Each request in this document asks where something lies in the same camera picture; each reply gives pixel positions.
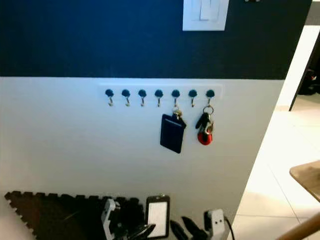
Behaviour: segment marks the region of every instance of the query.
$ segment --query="wooden table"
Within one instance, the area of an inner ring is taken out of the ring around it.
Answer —
[[[291,176],[320,202],[320,160],[294,166]],[[302,240],[320,230],[320,212],[286,232],[277,240]]]

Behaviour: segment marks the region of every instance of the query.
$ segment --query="switch plate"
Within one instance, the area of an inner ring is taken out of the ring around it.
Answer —
[[[224,31],[229,0],[183,0],[183,31]]]

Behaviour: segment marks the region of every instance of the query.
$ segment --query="black card holder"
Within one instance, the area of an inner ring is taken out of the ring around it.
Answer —
[[[181,153],[186,124],[175,116],[163,114],[161,122],[160,144],[177,154]]]

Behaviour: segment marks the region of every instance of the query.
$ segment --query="interlocking foam tile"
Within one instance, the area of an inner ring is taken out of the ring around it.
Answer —
[[[38,240],[106,239],[101,215],[108,196],[99,199],[98,196],[13,191],[4,197]],[[144,223],[143,206],[137,198],[119,197],[116,201],[121,206],[119,220],[129,232]]]

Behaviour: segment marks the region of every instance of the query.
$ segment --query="wall hook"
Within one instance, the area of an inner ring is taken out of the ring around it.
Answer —
[[[126,105],[127,107],[130,107],[130,102],[129,102],[130,92],[129,92],[129,90],[124,89],[124,90],[122,91],[122,96],[124,96],[125,99],[126,99],[126,104],[125,104],[125,105]]]
[[[158,98],[158,108],[160,107],[160,99],[164,96],[164,93],[158,89],[155,91],[154,95]]]
[[[210,105],[210,101],[211,99],[215,96],[215,91],[213,91],[212,89],[206,91],[206,97],[208,98],[208,106],[211,106]]]
[[[105,95],[107,95],[110,99],[110,102],[108,103],[110,107],[114,105],[114,102],[112,101],[112,97],[114,96],[114,92],[111,89],[107,89],[105,91]]]
[[[194,100],[195,100],[195,97],[197,96],[197,91],[192,89],[189,91],[189,97],[191,98],[191,107],[194,107],[195,104],[194,104]]]
[[[147,93],[145,90],[141,89],[139,92],[138,92],[139,96],[141,97],[141,107],[144,107],[145,106],[145,97],[147,96]]]
[[[171,95],[172,97],[174,97],[174,107],[178,108],[177,98],[180,97],[180,92],[177,89],[175,89],[172,91]]]

